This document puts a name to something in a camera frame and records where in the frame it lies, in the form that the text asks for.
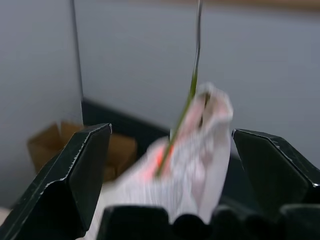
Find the gray wall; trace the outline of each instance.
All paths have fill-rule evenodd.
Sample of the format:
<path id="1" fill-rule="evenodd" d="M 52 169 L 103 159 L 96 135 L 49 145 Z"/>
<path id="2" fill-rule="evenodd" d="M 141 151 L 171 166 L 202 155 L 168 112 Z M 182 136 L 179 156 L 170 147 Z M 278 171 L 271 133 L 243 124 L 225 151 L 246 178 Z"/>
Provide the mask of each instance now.
<path id="1" fill-rule="evenodd" d="M 172 127 L 191 80 L 195 6 L 127 2 L 76 1 L 84 97 Z M 231 127 L 282 136 L 320 168 L 320 18 L 205 6 L 202 22 L 199 81 L 229 93 Z"/>
<path id="2" fill-rule="evenodd" d="M 49 124 L 82 121 L 69 0 L 0 1 L 0 206 L 35 176 L 27 139 Z"/>

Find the green stem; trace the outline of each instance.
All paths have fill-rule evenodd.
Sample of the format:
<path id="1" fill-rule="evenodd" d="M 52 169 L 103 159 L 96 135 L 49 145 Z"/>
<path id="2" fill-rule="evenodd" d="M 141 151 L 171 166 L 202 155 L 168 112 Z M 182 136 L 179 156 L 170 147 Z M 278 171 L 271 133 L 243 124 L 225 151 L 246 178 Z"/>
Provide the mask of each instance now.
<path id="1" fill-rule="evenodd" d="M 174 143 L 176 141 L 180 126 L 183 123 L 184 119 L 186 118 L 186 115 L 187 115 L 187 112 L 189 110 L 190 104 L 191 104 L 192 100 L 194 99 L 194 97 L 196 95 L 197 81 L 198 81 L 198 71 L 195 71 L 192 74 L 190 92 L 189 92 L 188 97 L 186 99 L 186 104 L 185 104 L 185 106 L 183 108 L 183 111 L 182 111 L 180 117 L 179 117 L 177 126 L 176 126 L 175 131 L 174 131 L 174 133 L 172 135 L 172 138 L 169 140 L 169 144 L 167 145 L 167 147 L 166 147 L 166 149 L 164 151 L 163 158 L 161 160 L 160 166 L 158 167 L 158 169 L 155 172 L 155 177 L 160 177 L 161 176 L 161 173 L 162 173 L 163 168 L 165 166 L 166 160 L 167 160 L 167 158 L 169 156 L 170 149 L 172 148 L 172 146 L 174 145 Z"/>

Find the black plastic part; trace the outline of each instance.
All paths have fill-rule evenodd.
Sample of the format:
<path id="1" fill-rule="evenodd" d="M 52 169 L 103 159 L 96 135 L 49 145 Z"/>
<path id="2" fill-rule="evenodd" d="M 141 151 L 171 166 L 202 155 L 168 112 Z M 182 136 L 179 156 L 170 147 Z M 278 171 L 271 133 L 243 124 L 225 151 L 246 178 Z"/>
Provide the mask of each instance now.
<path id="1" fill-rule="evenodd" d="M 0 227 L 0 239 L 83 237 L 99 198 L 110 134 L 110 124 L 75 133 L 20 198 Z"/>
<path id="2" fill-rule="evenodd" d="M 320 203 L 320 171 L 281 137 L 236 129 L 232 133 L 243 169 L 263 213 L 280 217 L 285 204 Z"/>
<path id="3" fill-rule="evenodd" d="M 116 206 L 104 210 L 97 240 L 275 240 L 275 225 L 259 216 L 241 218 L 234 209 L 221 205 L 209 224 L 191 214 L 171 225 L 162 208 Z"/>
<path id="4" fill-rule="evenodd" d="M 282 221 L 288 240 L 320 239 L 320 205 L 292 204 L 281 208 Z"/>

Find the crumpled plastic bag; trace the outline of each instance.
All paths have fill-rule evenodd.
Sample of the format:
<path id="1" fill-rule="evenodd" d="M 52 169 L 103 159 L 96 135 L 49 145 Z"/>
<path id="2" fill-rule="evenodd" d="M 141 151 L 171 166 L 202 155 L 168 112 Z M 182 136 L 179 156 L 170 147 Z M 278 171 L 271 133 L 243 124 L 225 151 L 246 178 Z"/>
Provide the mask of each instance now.
<path id="1" fill-rule="evenodd" d="M 204 93 L 210 95 L 206 107 Z M 85 239 L 96 239 L 103 211 L 110 206 L 157 206 L 166 209 L 171 223 L 182 214 L 197 215 L 208 223 L 226 178 L 232 118 L 228 95 L 211 83 L 200 85 L 162 176 L 155 179 L 154 173 L 167 138 L 155 141 L 134 166 L 102 187 Z"/>

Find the cardboard box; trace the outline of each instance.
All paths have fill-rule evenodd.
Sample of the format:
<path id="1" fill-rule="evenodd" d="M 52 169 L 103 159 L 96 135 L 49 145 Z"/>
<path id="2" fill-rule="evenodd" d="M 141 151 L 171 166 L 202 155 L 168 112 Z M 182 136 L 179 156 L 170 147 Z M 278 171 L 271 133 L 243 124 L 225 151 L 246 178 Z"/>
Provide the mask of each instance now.
<path id="1" fill-rule="evenodd" d="M 62 122 L 61 128 L 57 124 L 32 137 L 27 147 L 34 164 L 36 173 L 68 143 L 74 133 L 84 126 Z M 137 157 L 137 142 L 127 136 L 113 133 L 110 136 L 107 159 L 104 169 L 104 182 L 112 181 L 132 166 Z"/>
<path id="2" fill-rule="evenodd" d="M 116 177 L 133 165 L 136 158 L 137 142 L 135 139 L 119 134 L 110 136 L 106 165 L 115 168 Z"/>
<path id="3" fill-rule="evenodd" d="M 29 154 L 38 174 L 41 168 L 68 143 L 72 135 L 83 129 L 82 125 L 62 122 L 60 131 L 57 124 L 32 137 L 27 142 Z"/>

